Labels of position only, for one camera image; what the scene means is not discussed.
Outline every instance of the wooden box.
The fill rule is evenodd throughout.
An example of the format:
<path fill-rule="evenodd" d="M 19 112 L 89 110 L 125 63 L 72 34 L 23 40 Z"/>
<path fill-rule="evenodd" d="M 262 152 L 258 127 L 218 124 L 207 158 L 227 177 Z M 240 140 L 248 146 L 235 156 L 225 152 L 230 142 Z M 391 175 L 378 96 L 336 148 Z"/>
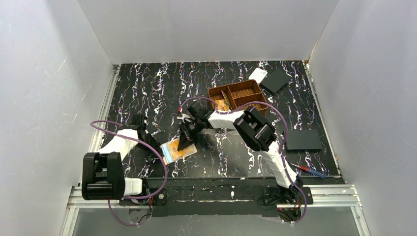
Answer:
<path fill-rule="evenodd" d="M 208 90 L 208 97 L 213 100 L 223 99 L 222 91 L 227 95 L 227 98 L 230 101 L 230 105 L 232 106 L 232 110 L 247 102 L 267 102 L 261 88 L 259 88 L 259 85 L 255 80 L 247 80 L 234 84 L 210 88 Z M 215 107 L 213 103 L 210 103 L 210 105 L 212 108 Z M 256 110 L 258 110 L 264 116 L 268 109 L 268 106 L 261 104 L 252 104 L 250 106 L 255 107 Z"/>

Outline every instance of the screwdriver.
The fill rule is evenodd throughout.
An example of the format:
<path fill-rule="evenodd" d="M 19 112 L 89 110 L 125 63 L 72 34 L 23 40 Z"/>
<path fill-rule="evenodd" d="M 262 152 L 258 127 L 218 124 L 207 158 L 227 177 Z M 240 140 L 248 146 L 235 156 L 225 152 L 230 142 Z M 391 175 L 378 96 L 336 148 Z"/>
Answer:
<path fill-rule="evenodd" d="M 312 169 L 310 169 L 310 168 L 307 168 L 307 167 L 304 167 L 304 166 L 294 165 L 293 163 L 289 163 L 289 162 L 288 162 L 288 164 L 289 164 L 290 166 L 294 166 L 294 167 L 296 167 L 296 168 L 300 168 L 302 171 L 304 171 L 304 172 L 306 172 L 306 173 L 309 173 L 309 174 L 312 174 L 312 175 L 314 175 L 314 176 L 318 176 L 318 177 L 320 177 L 320 178 L 324 178 L 324 177 L 326 177 L 326 175 L 325 175 L 325 174 L 320 173 L 320 172 L 317 172 L 317 171 L 312 170 Z"/>

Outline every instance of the white panel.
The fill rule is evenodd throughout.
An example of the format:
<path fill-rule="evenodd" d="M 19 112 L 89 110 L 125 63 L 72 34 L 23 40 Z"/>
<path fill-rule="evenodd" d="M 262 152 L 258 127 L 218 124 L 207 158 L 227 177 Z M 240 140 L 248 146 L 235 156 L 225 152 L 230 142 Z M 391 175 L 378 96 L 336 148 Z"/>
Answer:
<path fill-rule="evenodd" d="M 123 196 L 138 195 L 142 193 L 142 179 L 140 178 L 124 178 Z"/>
<path fill-rule="evenodd" d="M 306 60 L 338 0 L 79 0 L 113 63 Z"/>
<path fill-rule="evenodd" d="M 117 132 L 118 135 L 124 135 L 130 138 L 138 139 L 138 131 L 134 129 L 122 129 Z M 119 152 L 121 161 L 127 156 L 127 154 L 138 144 L 137 141 L 125 139 L 122 137 L 114 136 L 108 144 L 101 148 L 99 153 L 112 153 Z"/>
<path fill-rule="evenodd" d="M 417 230 L 416 12 L 410 0 L 341 0 L 310 61 L 342 175 L 372 235 Z"/>
<path fill-rule="evenodd" d="M 76 0 L 0 6 L 0 235 L 58 235 L 113 67 Z"/>
<path fill-rule="evenodd" d="M 239 117 L 243 115 L 243 111 L 237 111 L 230 114 L 220 114 L 217 112 L 214 112 L 210 115 L 208 118 L 208 122 L 211 124 L 211 126 L 214 129 L 220 129 L 220 128 L 226 128 L 226 129 L 233 129 L 235 130 L 235 126 L 233 125 L 233 122 Z"/>
<path fill-rule="evenodd" d="M 276 183 L 279 186 L 289 188 L 291 186 L 291 181 L 288 179 L 285 169 L 287 169 L 288 174 L 293 182 L 297 179 L 297 174 L 291 169 L 288 165 L 287 160 L 285 160 L 285 168 L 282 162 L 282 157 L 279 154 L 279 145 L 277 142 L 273 142 L 269 145 L 269 151 L 260 151 L 264 160 L 268 164 L 268 167 L 272 170 L 272 173 L 275 177 Z"/>

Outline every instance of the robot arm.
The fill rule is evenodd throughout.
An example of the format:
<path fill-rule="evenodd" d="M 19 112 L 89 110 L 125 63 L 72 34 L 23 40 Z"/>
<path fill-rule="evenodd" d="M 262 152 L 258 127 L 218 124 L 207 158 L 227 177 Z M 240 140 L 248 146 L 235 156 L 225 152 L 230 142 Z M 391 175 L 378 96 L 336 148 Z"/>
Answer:
<path fill-rule="evenodd" d="M 132 123 L 117 134 L 145 141 L 156 150 L 160 146 L 146 133 L 145 117 L 142 115 L 134 116 Z M 98 152 L 90 152 L 84 156 L 82 195 L 85 200 L 121 199 L 141 194 L 142 179 L 125 178 L 122 167 L 123 159 L 137 144 L 136 141 L 115 136 Z"/>
<path fill-rule="evenodd" d="M 260 152 L 273 171 L 277 184 L 288 190 L 288 197 L 291 199 L 295 197 L 298 191 L 292 187 L 285 173 L 282 158 L 278 152 L 279 145 L 274 134 L 275 129 L 255 108 L 249 107 L 245 111 L 237 111 L 230 114 L 217 113 L 195 107 L 190 107 L 187 110 L 195 119 L 192 121 L 185 120 L 185 122 L 180 124 L 181 136 L 178 150 L 182 150 L 195 143 L 197 141 L 196 133 L 200 132 L 203 128 L 228 128 L 237 130 L 248 147 Z M 288 163 L 285 163 L 285 166 L 291 180 L 301 188 L 302 182 L 297 177 L 297 174 L 291 168 L 288 168 Z"/>

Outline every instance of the table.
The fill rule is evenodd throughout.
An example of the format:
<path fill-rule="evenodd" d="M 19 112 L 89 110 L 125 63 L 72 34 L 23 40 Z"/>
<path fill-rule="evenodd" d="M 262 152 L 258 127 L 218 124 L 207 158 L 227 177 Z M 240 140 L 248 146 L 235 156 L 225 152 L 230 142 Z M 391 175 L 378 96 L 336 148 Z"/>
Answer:
<path fill-rule="evenodd" d="M 291 80 L 276 95 L 264 90 L 267 102 L 286 119 L 289 129 L 317 129 L 323 145 L 319 152 L 289 152 L 289 162 L 304 165 L 326 175 L 338 176 L 328 138 L 319 115 L 302 61 L 225 61 L 122 64 L 114 91 L 108 120 L 127 124 L 133 114 L 149 117 L 147 130 L 160 143 L 179 137 L 176 112 L 187 98 L 207 96 L 208 89 L 247 80 L 255 68 L 272 73 L 286 71 Z M 276 128 L 278 139 L 282 122 L 268 109 L 266 118 Z M 114 131 L 114 125 L 108 125 Z M 111 137 L 103 137 L 103 145 Z M 168 165 L 169 177 L 225 178 L 271 177 L 272 172 L 262 156 L 247 148 L 237 131 L 203 130 L 196 144 L 198 152 Z M 123 162 L 126 177 L 162 177 L 158 159 L 144 156 L 134 148 Z"/>

